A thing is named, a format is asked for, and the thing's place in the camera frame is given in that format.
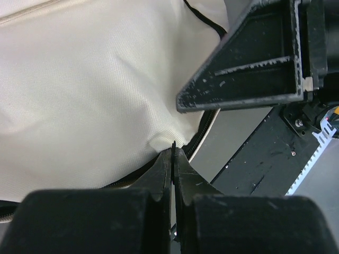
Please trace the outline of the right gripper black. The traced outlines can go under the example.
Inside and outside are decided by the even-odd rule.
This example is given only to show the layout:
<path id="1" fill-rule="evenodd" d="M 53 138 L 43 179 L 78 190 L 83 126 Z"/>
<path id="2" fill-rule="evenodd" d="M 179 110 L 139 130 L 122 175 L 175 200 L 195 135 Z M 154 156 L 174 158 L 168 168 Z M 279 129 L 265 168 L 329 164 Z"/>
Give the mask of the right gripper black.
<path id="1" fill-rule="evenodd" d="M 316 97 L 338 100 L 338 1 L 252 1 L 178 93 L 176 108 L 235 110 Z"/>

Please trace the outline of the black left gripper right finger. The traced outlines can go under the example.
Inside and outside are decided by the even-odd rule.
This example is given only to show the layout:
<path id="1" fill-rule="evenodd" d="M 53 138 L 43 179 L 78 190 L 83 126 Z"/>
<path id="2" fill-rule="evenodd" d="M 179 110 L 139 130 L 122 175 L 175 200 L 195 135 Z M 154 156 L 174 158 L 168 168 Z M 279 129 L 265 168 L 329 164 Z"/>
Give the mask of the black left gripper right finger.
<path id="1" fill-rule="evenodd" d="M 173 150 L 182 253 L 338 253 L 320 208 L 300 196 L 227 196 Z"/>

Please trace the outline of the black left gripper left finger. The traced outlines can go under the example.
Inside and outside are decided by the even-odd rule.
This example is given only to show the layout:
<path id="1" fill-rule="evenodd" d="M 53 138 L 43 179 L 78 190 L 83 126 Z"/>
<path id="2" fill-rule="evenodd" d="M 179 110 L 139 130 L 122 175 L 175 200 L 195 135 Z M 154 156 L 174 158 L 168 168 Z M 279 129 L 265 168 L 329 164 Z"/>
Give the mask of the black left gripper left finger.
<path id="1" fill-rule="evenodd" d="M 128 188 L 30 193 L 1 253 L 169 253 L 171 155 L 163 151 Z"/>

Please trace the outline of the beige canvas backpack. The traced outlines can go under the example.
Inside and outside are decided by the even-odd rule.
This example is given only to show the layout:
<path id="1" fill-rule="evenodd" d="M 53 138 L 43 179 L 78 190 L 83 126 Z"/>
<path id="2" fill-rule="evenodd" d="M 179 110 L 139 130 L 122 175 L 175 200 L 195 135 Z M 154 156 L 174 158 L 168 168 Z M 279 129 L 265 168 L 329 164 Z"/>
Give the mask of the beige canvas backpack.
<path id="1" fill-rule="evenodd" d="M 217 110 L 176 96 L 227 33 L 224 1 L 1 1 L 1 224 L 38 189 L 127 185 Z"/>

